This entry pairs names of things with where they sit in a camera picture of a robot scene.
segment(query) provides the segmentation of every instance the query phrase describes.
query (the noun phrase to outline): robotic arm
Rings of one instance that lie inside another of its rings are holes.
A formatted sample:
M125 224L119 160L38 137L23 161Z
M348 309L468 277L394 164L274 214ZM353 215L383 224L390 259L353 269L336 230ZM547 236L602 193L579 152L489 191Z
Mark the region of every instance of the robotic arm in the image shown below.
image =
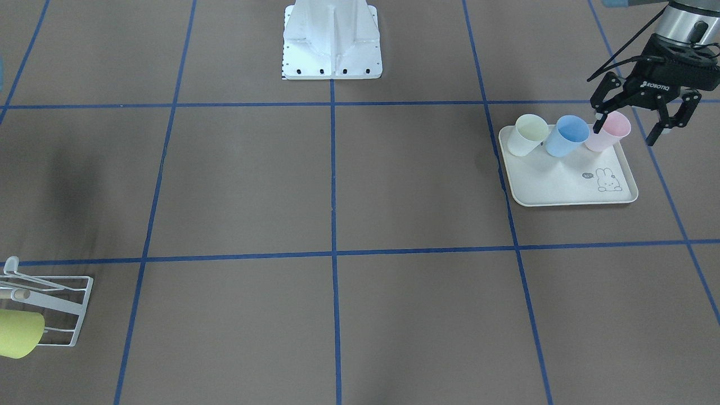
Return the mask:
M611 7L636 6L661 3L665 0L603 0ZM660 19L654 34L645 45L641 55L608 65L627 48L653 22ZM699 90L712 91L720 84L718 56L710 47L717 47L713 38L720 31L720 0L672 0L670 3L608 62L589 79L592 81L606 73L590 103L595 109L597 121L593 130L603 127L610 112L627 105L657 111L660 117L647 137L652 146L661 134L671 128L684 128L697 108L702 95ZM626 78L611 71L625 63L635 62ZM622 91L605 101L614 89ZM682 100L675 115L670 116L667 103L676 98Z

